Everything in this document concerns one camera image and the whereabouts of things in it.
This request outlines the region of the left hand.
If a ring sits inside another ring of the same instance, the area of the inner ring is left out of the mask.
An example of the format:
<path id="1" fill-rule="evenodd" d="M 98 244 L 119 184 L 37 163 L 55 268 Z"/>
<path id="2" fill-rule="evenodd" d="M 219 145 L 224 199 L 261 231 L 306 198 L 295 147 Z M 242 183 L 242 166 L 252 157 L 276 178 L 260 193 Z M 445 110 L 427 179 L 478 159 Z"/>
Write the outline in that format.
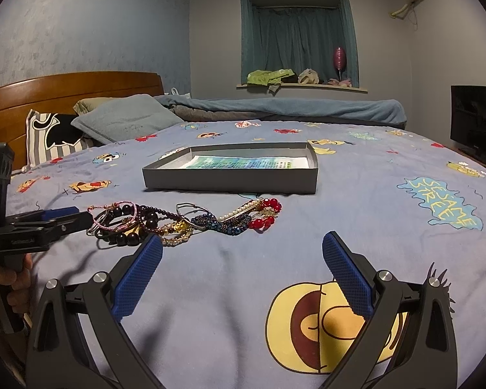
<path id="1" fill-rule="evenodd" d="M 12 307 L 13 312 L 20 315 L 30 311 L 32 267 L 31 254 L 26 254 L 23 257 L 21 272 L 15 272 L 0 265 L 0 285 L 9 289 L 7 303 Z"/>

